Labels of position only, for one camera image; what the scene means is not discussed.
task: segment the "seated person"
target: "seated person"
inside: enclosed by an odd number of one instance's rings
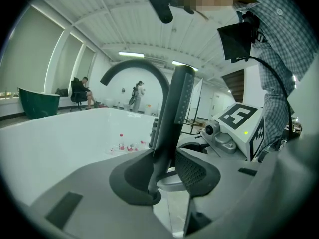
[[[80,92],[78,93],[79,97],[81,99],[85,99],[88,101],[88,107],[86,109],[91,108],[91,100],[94,102],[94,106],[97,106],[99,102],[95,101],[93,97],[92,91],[90,91],[88,88],[84,86],[88,81],[87,77],[83,77],[81,81],[74,81],[74,92]]]

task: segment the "office chair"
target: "office chair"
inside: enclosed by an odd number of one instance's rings
[[[80,105],[82,104],[82,102],[86,101],[87,99],[82,98],[80,96],[81,92],[77,92],[74,91],[74,80],[71,81],[71,89],[72,89],[72,95],[71,95],[71,101],[75,102],[77,104],[77,109],[79,109],[80,111],[82,110],[82,108],[80,107]]]

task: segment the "green bathtub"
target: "green bathtub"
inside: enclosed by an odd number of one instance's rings
[[[29,119],[33,120],[57,114],[59,95],[18,89],[22,107]]]

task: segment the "plaid shirt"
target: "plaid shirt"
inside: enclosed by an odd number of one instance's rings
[[[294,89],[293,75],[300,81],[313,61],[318,40],[292,0],[256,0],[257,3],[234,4],[240,12],[250,11],[260,20],[259,31],[268,42],[256,41],[256,56],[266,61],[283,81],[287,94]],[[281,138],[288,123],[288,110],[282,89],[272,73],[259,64],[265,94],[265,140],[261,150]]]

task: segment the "floor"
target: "floor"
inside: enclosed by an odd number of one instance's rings
[[[58,114],[69,113],[70,109],[62,109],[58,111]],[[15,125],[18,123],[29,121],[26,116],[20,116],[12,119],[6,119],[0,121],[0,128]],[[194,126],[192,133],[196,134],[201,127]],[[191,126],[184,124],[182,128],[182,133],[179,139],[184,139],[190,137],[187,134],[191,132]],[[180,192],[165,192],[163,194],[162,201],[158,204],[157,212],[158,217],[162,223],[167,227],[167,229],[172,230],[175,237],[182,237],[183,228],[185,224],[185,218],[188,207],[189,194],[187,191]]]

